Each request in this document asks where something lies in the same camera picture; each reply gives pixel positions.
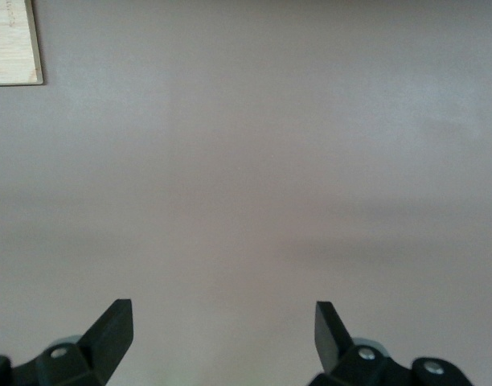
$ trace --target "silver screw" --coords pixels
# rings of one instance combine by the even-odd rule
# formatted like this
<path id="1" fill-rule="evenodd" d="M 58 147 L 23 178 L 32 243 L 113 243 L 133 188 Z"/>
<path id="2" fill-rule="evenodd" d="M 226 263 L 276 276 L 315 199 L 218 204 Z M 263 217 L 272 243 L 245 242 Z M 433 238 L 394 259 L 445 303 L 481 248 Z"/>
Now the silver screw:
<path id="1" fill-rule="evenodd" d="M 442 366 L 437 363 L 433 362 L 432 360 L 429 360 L 428 362 L 424 363 L 424 368 L 428 371 L 431 372 L 432 374 L 436 374 L 438 376 L 441 376 L 445 373 L 445 369 L 442 368 Z"/>
<path id="2" fill-rule="evenodd" d="M 362 347 L 359 350 L 359 355 L 362 359 L 365 359 L 365 360 L 373 360 L 375 358 L 375 353 L 373 352 L 372 349 L 370 349 L 368 347 Z"/>
<path id="3" fill-rule="evenodd" d="M 67 348 L 65 348 L 65 347 L 59 347 L 59 348 L 56 348 L 55 350 L 53 350 L 51 352 L 51 357 L 53 359 L 60 358 L 61 356 L 66 355 L 67 352 L 68 352 L 68 349 Z"/>

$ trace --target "plywood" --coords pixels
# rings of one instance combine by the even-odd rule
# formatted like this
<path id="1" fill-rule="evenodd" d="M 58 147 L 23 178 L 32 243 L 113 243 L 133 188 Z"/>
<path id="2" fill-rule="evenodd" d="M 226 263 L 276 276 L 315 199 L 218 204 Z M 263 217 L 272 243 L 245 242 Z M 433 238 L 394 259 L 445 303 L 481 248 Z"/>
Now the plywood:
<path id="1" fill-rule="evenodd" d="M 0 0 L 0 85 L 42 83 L 31 0 Z"/>

